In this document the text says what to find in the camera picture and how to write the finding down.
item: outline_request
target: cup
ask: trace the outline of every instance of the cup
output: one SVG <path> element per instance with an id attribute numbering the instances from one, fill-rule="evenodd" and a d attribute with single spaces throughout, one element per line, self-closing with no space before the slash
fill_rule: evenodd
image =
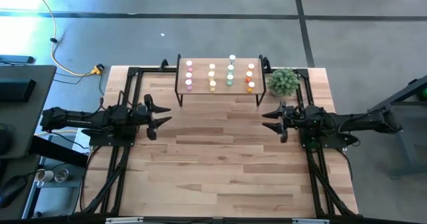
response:
<path id="1" fill-rule="evenodd" d="M 60 169 L 55 173 L 55 181 L 58 183 L 64 182 L 69 178 L 69 172 L 66 169 Z"/>
<path id="2" fill-rule="evenodd" d="M 39 182 L 43 185 L 45 182 L 50 182 L 53 179 L 53 171 L 46 171 L 44 169 L 38 169 L 34 181 Z"/>

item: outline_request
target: black clamp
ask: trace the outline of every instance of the black clamp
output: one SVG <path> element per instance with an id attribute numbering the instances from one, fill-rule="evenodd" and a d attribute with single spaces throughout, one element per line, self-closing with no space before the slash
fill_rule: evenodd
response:
<path id="1" fill-rule="evenodd" d="M 167 62 L 167 60 L 163 59 L 163 61 L 161 61 L 159 70 L 163 71 L 165 69 L 165 66 L 167 66 L 167 65 L 169 65 L 169 63 Z"/>

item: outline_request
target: black metal frame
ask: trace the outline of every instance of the black metal frame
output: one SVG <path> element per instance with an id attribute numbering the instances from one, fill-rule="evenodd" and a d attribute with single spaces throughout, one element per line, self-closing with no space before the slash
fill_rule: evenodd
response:
<path id="1" fill-rule="evenodd" d="M 276 68 L 271 68 L 270 64 L 264 66 L 265 73 L 271 73 L 275 71 Z M 126 96 L 130 93 L 130 86 L 133 77 L 137 77 L 137 85 L 135 87 L 134 96 L 132 104 L 133 106 L 137 104 L 139 99 L 139 92 L 141 91 L 142 77 L 144 73 L 175 73 L 177 71 L 176 67 L 169 67 L 166 60 L 163 60 L 160 68 L 158 67 L 130 67 L 127 73 L 127 79 L 125 84 L 125 94 Z M 308 75 L 307 69 L 295 69 L 295 73 L 300 77 L 300 81 L 304 82 L 307 93 L 308 105 L 314 104 L 314 99 L 312 96 L 312 90 L 310 85 L 310 77 Z M 297 99 L 299 104 L 300 111 L 304 111 L 304 100 L 301 91 L 301 85 L 297 90 Z M 122 100 L 122 105 L 127 105 L 125 99 Z M 302 147 L 308 146 L 308 140 L 304 133 L 303 129 L 300 129 L 300 139 Z M 308 169 L 310 175 L 310 183 L 312 186 L 313 193 L 313 202 L 316 212 L 315 219 L 295 219 L 295 218 L 244 218 L 244 217 L 224 217 L 224 218 L 215 218 L 215 217 L 136 217 L 136 219 L 143 220 L 145 222 L 160 222 L 160 223 L 177 223 L 177 224 L 188 224 L 196 221 L 211 221 L 212 224 L 243 224 L 243 223 L 383 223 L 383 224 L 395 224 L 395 223 L 405 223 L 401 221 L 389 221 L 382 219 L 371 219 L 365 218 L 361 215 L 356 215 L 351 212 L 345 204 L 340 200 L 338 195 L 335 193 L 333 188 L 330 186 L 328 181 L 328 172 L 326 169 L 326 162 L 324 157 L 324 152 L 322 147 L 317 148 L 316 150 L 310 148 L 304 148 L 306 150 Z M 40 219 L 23 219 L 23 220 L 13 220 L 14 223 L 105 223 L 106 218 L 119 217 L 119 208 L 121 204 L 121 196 L 123 194 L 123 186 L 126 172 L 127 160 L 129 157 L 130 147 L 123 147 L 123 155 L 121 156 L 121 161 L 116 167 L 115 162 L 117 161 L 119 147 L 113 147 L 113 152 L 111 153 L 110 165 L 108 170 L 108 177 L 119 177 L 117 183 L 117 191 L 115 194 L 115 200 L 113 208 L 110 212 L 107 212 L 108 206 L 108 197 L 109 197 L 109 188 L 111 188 L 115 178 L 107 178 L 108 183 L 104 185 L 100 193 L 102 199 L 95 202 L 94 205 L 89 208 L 89 211 L 83 211 L 82 213 L 75 213 L 71 216 L 59 216 L 59 217 L 48 217 Z M 313 153 L 317 151 L 319 166 L 314 161 Z M 320 202 L 320 194 L 318 189 L 318 182 L 322 184 L 325 190 L 326 199 L 327 199 L 327 208 L 328 213 L 325 213 L 322 209 Z M 102 203 L 100 213 L 94 213 L 97 209 L 97 205 Z M 337 207 L 341 215 L 335 215 L 334 206 Z"/>
<path id="2" fill-rule="evenodd" d="M 263 84 L 263 88 L 264 90 L 262 91 L 261 94 L 261 98 L 259 97 L 258 94 L 256 94 L 256 106 L 259 107 L 261 105 L 262 99 L 264 98 L 264 95 L 267 92 L 267 87 L 266 87 L 266 71 L 271 72 L 272 68 L 270 67 L 270 62 L 268 61 L 267 57 L 263 57 L 262 55 L 260 55 L 258 57 L 258 59 L 260 60 L 260 66 L 261 66 L 261 71 L 262 71 L 262 84 Z M 176 77 L 175 77 L 175 95 L 176 98 L 178 100 L 178 104 L 180 107 L 182 107 L 182 103 L 183 103 L 183 94 L 179 94 L 178 93 L 178 77 L 179 77 L 179 64 L 181 63 L 181 54 L 178 54 L 178 58 L 176 61 Z"/>
<path id="3" fill-rule="evenodd" d="M 44 157 L 73 164 L 78 167 L 86 168 L 87 155 L 54 144 L 53 142 L 38 136 L 33 136 L 28 153 L 38 154 Z"/>
<path id="4" fill-rule="evenodd" d="M 385 99 L 379 104 L 371 108 L 370 111 L 376 109 L 385 109 L 388 111 L 393 110 L 393 106 L 407 106 L 407 105 L 427 105 L 425 101 L 405 101 L 407 98 L 417 94 L 420 90 L 427 88 L 427 75 L 421 79 L 411 82 L 408 86 L 398 91 L 391 97 Z M 415 145 L 413 143 L 405 142 L 404 129 L 396 133 L 396 139 L 402 149 L 404 156 L 404 167 L 402 169 L 393 170 L 389 173 L 391 178 L 397 178 L 404 175 L 419 174 L 427 172 L 427 165 L 420 164 L 418 155 L 416 154 Z"/>
<path id="5" fill-rule="evenodd" d="M 176 68 L 168 68 L 168 66 L 169 66 L 168 62 L 164 59 L 161 62 L 160 68 L 158 68 L 158 67 L 130 67 L 127 71 L 126 84 L 125 84 L 125 89 L 123 91 L 125 93 L 125 95 L 123 96 L 123 99 L 121 100 L 121 104 L 127 105 L 127 99 L 126 98 L 129 97 L 129 94 L 131 91 L 132 80 L 134 77 L 136 77 L 136 85 L 135 85 L 135 90 L 133 92 L 132 107 L 131 107 L 133 111 L 136 111 L 137 104 L 139 101 L 139 93 L 141 91 L 141 86 L 142 86 L 143 74 L 144 73 L 175 73 L 176 72 Z M 110 162 L 109 162 L 109 167 L 108 167 L 108 172 L 107 172 L 107 180 L 109 180 L 115 174 L 115 170 L 116 170 L 115 164 L 117 161 L 117 156 L 119 154 L 119 148 L 120 147 L 113 147 L 113 150 L 111 152 L 111 157 L 110 157 Z M 111 213 L 114 213 L 115 215 L 119 215 L 120 204 L 121 204 L 121 196 L 123 195 L 123 186 L 124 186 L 124 181 L 125 181 L 127 159 L 129 157 L 129 153 L 130 153 L 130 147 L 123 147 L 122 159 L 125 161 L 123 164 L 123 171 L 121 171 L 121 173 L 119 174 L 119 181 L 117 182 L 117 190 L 115 193 L 114 204 L 113 204 L 113 208 L 111 209 Z M 106 194 L 103 196 L 102 201 L 101 201 L 100 213 L 107 213 L 109 196 L 110 196 L 110 190 L 108 188 Z"/>

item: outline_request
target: desk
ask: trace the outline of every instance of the desk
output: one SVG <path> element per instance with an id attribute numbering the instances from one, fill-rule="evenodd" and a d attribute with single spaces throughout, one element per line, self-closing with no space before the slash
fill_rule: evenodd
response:
<path id="1" fill-rule="evenodd" d="M 104 105 L 117 103 L 128 67 L 113 66 Z M 334 111 L 326 75 L 309 69 L 314 103 Z M 306 153 L 297 131 L 287 143 L 261 126 L 262 113 L 278 107 L 266 93 L 256 107 L 252 96 L 188 95 L 179 107 L 174 95 L 175 73 L 146 73 L 140 98 L 151 94 L 156 105 L 172 116 L 150 141 L 143 128 L 131 148 L 120 215 L 186 217 L 314 217 Z M 296 97 L 286 98 L 296 105 Z M 87 205 L 105 183 L 111 147 L 102 147 L 87 172 L 83 202 Z M 357 213 L 346 160 L 325 150 L 330 183 Z M 324 192 L 320 191 L 326 210 Z M 111 192 L 111 209 L 115 187 Z"/>
<path id="2" fill-rule="evenodd" d="M 0 123 L 9 127 L 14 138 L 11 149 L 0 155 L 0 159 L 19 158 L 28 153 L 55 72 L 52 65 L 0 67 L 0 78 L 29 78 L 36 82 L 28 102 L 0 103 Z"/>

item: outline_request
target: concrete floor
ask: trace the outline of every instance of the concrete floor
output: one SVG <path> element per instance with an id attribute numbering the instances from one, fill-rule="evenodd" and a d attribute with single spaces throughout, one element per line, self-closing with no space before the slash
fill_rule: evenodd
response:
<path id="1" fill-rule="evenodd" d="M 295 0 L 46 1 L 54 11 L 297 13 Z M 426 2 L 302 0 L 306 15 L 427 15 Z M 0 0 L 0 8 L 45 10 L 40 0 Z M 57 59 L 80 73 L 90 71 L 98 63 L 107 67 L 159 65 L 164 58 L 173 62 L 178 53 L 184 57 L 263 54 L 273 66 L 307 67 L 298 21 L 62 18 L 57 22 L 58 37 L 62 38 Z M 427 73 L 427 22 L 308 21 L 307 26 L 314 63 L 327 69 L 338 113 L 365 111 Z M 36 64 L 53 64 L 49 56 L 52 32 L 49 18 L 0 17 L 0 52 L 32 55 Z M 54 83 L 45 108 L 96 109 L 100 97 L 98 81 L 98 77 L 91 77 L 79 85 Z M 391 180 L 389 170 L 401 164 L 393 136 L 369 131 L 358 136 L 362 145 L 349 148 L 348 155 L 360 213 L 426 222 L 427 175 Z"/>

